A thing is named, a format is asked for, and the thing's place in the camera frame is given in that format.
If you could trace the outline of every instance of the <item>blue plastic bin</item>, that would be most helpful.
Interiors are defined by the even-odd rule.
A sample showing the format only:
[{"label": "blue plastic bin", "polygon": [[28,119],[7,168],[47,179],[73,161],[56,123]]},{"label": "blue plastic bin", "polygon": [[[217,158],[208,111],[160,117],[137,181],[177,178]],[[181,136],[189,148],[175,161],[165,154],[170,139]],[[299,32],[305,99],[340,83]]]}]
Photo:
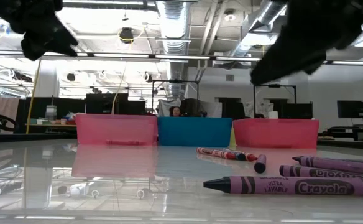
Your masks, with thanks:
[{"label": "blue plastic bin", "polygon": [[162,146],[228,147],[231,118],[158,118]]}]

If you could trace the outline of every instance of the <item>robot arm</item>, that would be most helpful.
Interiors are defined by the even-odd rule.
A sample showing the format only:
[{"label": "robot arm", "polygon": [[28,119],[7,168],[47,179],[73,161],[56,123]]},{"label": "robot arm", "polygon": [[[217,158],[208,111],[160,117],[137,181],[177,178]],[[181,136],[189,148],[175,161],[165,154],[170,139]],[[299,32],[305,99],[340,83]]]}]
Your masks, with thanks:
[{"label": "robot arm", "polygon": [[329,49],[345,49],[362,33],[363,0],[289,0],[287,24],[251,73],[264,84],[295,72],[314,73]]},{"label": "robot arm", "polygon": [[11,29],[24,34],[21,47],[30,60],[46,52],[76,56],[72,46],[78,41],[55,15],[62,9],[62,0],[0,0],[0,17]]}]

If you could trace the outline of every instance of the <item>ceiling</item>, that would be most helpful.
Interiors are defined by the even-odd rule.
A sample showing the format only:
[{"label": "ceiling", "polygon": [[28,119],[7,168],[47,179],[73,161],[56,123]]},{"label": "ceiling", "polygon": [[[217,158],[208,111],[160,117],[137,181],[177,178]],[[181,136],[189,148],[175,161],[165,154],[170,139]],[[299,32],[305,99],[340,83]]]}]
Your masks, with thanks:
[{"label": "ceiling", "polygon": [[[202,36],[204,36],[206,15],[209,14],[211,5],[215,0],[200,0],[193,3],[190,7],[189,18],[189,36],[190,44],[188,54],[196,55],[201,45]],[[210,49],[210,54],[214,52],[227,52],[232,50],[240,39],[240,26],[245,15],[258,10],[261,0],[228,0],[226,9],[233,9],[236,17],[233,21],[221,19],[219,29]],[[79,40],[79,52],[117,52],[117,53],[153,53],[163,54],[162,42],[157,41],[156,37],[161,37],[160,20],[157,12],[154,11],[136,11],[136,10],[115,10],[115,9],[78,9],[64,8],[57,13],[59,19]],[[0,19],[0,50],[21,50],[20,41],[22,35],[4,33],[2,25],[7,22]],[[123,27],[133,28],[133,34],[136,40],[133,44],[124,44],[121,42],[118,34]],[[253,49],[256,56],[263,54],[262,49]],[[143,80],[142,75],[149,73],[157,79],[167,79],[167,70],[165,62],[122,62],[122,61],[97,61],[97,60],[57,60],[58,67],[61,67],[60,74],[61,85],[92,85],[92,80],[97,86],[112,86],[107,88],[108,92],[114,92],[120,84],[122,75],[123,85],[133,87],[150,88],[151,83]],[[37,62],[31,62],[25,58],[6,58],[0,57],[0,83],[24,83],[23,81],[11,78],[9,69],[13,69],[23,74],[34,77],[37,68]],[[67,80],[68,73],[82,74],[75,82]],[[15,95],[29,95],[32,88],[20,87],[0,87],[0,92],[9,92]],[[66,97],[81,98],[86,93],[91,93],[89,89],[62,89],[60,94]],[[140,92],[143,98],[150,95],[151,91]],[[165,98],[167,92],[163,91],[158,94],[158,98]]]}]

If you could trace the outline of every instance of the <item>black frame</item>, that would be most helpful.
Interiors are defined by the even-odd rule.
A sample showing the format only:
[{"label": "black frame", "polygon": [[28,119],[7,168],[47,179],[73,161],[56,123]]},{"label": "black frame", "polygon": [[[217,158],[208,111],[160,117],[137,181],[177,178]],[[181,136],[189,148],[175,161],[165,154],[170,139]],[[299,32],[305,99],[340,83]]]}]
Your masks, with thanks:
[{"label": "black frame", "polygon": [[279,84],[269,84],[269,85],[254,85],[254,117],[256,116],[256,87],[267,86],[269,88],[281,88],[281,87],[292,87],[293,95],[295,97],[295,104],[298,103],[298,95],[295,85],[279,85]]},{"label": "black frame", "polygon": [[154,84],[155,82],[169,82],[169,83],[195,83],[196,84],[196,109],[200,110],[200,83],[199,81],[188,80],[152,80],[152,98],[151,98],[151,112],[154,113]]}]

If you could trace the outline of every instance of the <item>ceiling duct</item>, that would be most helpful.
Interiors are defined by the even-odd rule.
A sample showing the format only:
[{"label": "ceiling duct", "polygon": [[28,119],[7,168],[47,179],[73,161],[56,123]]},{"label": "ceiling duct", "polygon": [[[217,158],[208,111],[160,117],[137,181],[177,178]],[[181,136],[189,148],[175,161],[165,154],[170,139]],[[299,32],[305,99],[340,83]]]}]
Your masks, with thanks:
[{"label": "ceiling duct", "polygon": [[155,1],[114,1],[114,0],[63,0],[63,7],[90,9],[123,9],[157,11]]},{"label": "ceiling duct", "polygon": [[[166,54],[186,55],[188,42],[183,40],[187,36],[188,12],[190,3],[178,1],[159,1],[157,2],[160,14],[161,36],[164,40],[163,49]],[[180,62],[168,62],[167,74],[169,80],[182,80],[184,76],[185,64]],[[180,86],[170,84],[172,98],[182,95]]]},{"label": "ceiling duct", "polygon": [[242,40],[230,52],[230,57],[245,57],[254,45],[269,45],[272,42],[273,23],[286,8],[287,4],[281,1],[263,0],[258,11],[248,15],[241,26]]}]

